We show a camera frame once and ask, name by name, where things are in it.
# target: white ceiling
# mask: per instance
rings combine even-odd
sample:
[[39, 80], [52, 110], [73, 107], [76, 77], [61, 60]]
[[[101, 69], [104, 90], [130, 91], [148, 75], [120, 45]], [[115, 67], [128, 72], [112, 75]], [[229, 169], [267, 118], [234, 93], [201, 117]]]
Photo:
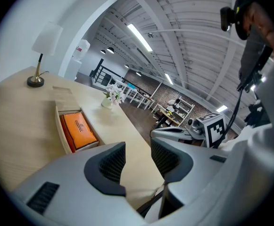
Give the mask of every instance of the white ceiling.
[[[232, 28], [221, 30], [220, 9], [235, 0], [118, 0], [107, 11], [96, 38], [113, 46], [129, 65], [143, 73], [171, 76], [178, 87], [190, 90], [215, 107], [229, 111], [237, 102], [241, 56], [245, 41]], [[128, 30], [133, 24], [152, 48], [148, 52]], [[177, 32], [155, 32], [184, 29]], [[271, 65], [266, 64], [265, 71]], [[255, 102], [252, 92], [243, 93], [240, 110]]]

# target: brick wall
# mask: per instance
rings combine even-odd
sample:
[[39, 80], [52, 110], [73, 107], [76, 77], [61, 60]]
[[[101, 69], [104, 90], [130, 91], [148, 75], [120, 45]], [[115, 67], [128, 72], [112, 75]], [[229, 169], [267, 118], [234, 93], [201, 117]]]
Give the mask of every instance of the brick wall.
[[152, 94], [159, 85], [159, 81], [154, 80], [150, 77], [142, 75], [141, 77], [136, 74], [136, 71], [129, 70], [125, 77], [131, 83], [135, 84], [136, 86], [140, 87], [142, 90]]
[[[155, 89], [159, 85], [158, 81], [156, 81], [150, 77], [147, 77], [145, 75], [142, 75], [140, 77], [133, 70], [129, 70], [127, 72], [125, 78], [151, 94], [155, 91]], [[184, 101], [188, 102], [191, 105], [192, 104], [195, 105], [192, 112], [189, 114], [188, 118], [186, 118], [185, 121], [182, 123], [182, 126], [186, 125], [189, 118], [195, 119], [195, 118], [198, 118], [203, 115], [207, 115], [207, 114], [211, 113], [209, 110], [207, 110], [205, 107], [201, 106], [194, 100], [190, 99], [186, 95], [180, 93], [179, 91], [177, 91], [165, 84], [160, 85], [159, 89], [156, 91], [156, 93], [154, 94], [154, 96], [152, 98], [155, 100], [156, 103], [158, 103], [158, 104], [162, 105], [164, 108], [166, 108], [168, 106], [167, 105], [168, 101], [176, 100], [180, 96], [182, 97], [182, 99]], [[180, 106], [183, 107], [185, 110], [190, 109], [188, 106], [184, 106], [183, 103], [180, 103]], [[178, 115], [174, 114], [174, 117], [176, 117], [178, 119], [178, 121], [181, 121], [181, 117], [179, 117]], [[233, 139], [235, 136], [237, 136], [237, 134], [232, 129], [230, 129], [227, 134], [228, 140]]]

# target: white wall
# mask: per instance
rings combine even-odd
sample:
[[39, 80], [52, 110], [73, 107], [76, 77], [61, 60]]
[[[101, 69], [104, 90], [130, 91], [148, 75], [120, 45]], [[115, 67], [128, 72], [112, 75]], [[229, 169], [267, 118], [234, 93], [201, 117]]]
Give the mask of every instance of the white wall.
[[0, 24], [0, 81], [37, 65], [39, 54], [31, 47], [38, 34], [48, 21], [57, 23], [75, 1], [17, 0]]
[[96, 35], [96, 32], [100, 26], [100, 23], [103, 19], [105, 15], [105, 12], [102, 13], [97, 19], [96, 21], [90, 26], [90, 28], [86, 31], [86, 33], [84, 34], [84, 36], [82, 37], [82, 39], [84, 40], [87, 40], [90, 44], [92, 44], [94, 38], [95, 38], [95, 35]]
[[111, 71], [124, 77], [128, 71], [128, 69], [124, 67], [125, 60], [117, 53], [111, 54], [106, 49], [106, 54], [102, 54], [100, 50], [102, 50], [104, 46], [105, 45], [97, 39], [93, 40], [90, 49], [81, 60], [82, 65], [79, 69], [79, 72], [85, 75], [90, 75], [91, 71], [96, 69], [98, 63], [103, 58], [104, 61], [102, 65], [104, 67], [107, 67]]
[[0, 81], [37, 65], [39, 54], [31, 47], [49, 21], [61, 25], [64, 30], [55, 55], [44, 55], [41, 69], [50, 68], [50, 72], [63, 76], [79, 40], [115, 1], [17, 0], [0, 24]]

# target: white flower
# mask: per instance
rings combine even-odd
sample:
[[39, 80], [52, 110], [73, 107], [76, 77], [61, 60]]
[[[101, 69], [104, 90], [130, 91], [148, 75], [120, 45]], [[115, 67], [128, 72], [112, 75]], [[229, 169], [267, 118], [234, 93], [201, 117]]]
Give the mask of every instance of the white flower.
[[111, 101], [112, 105], [121, 104], [121, 101], [124, 102], [125, 94], [118, 88], [116, 85], [109, 85], [106, 90], [109, 92], [108, 99]]

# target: orange package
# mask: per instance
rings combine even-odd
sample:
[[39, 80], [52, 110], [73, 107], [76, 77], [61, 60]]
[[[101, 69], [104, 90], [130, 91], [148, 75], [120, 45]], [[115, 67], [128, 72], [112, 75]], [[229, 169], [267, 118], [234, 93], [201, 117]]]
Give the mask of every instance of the orange package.
[[87, 145], [98, 142], [81, 112], [61, 115], [60, 122], [73, 153]]

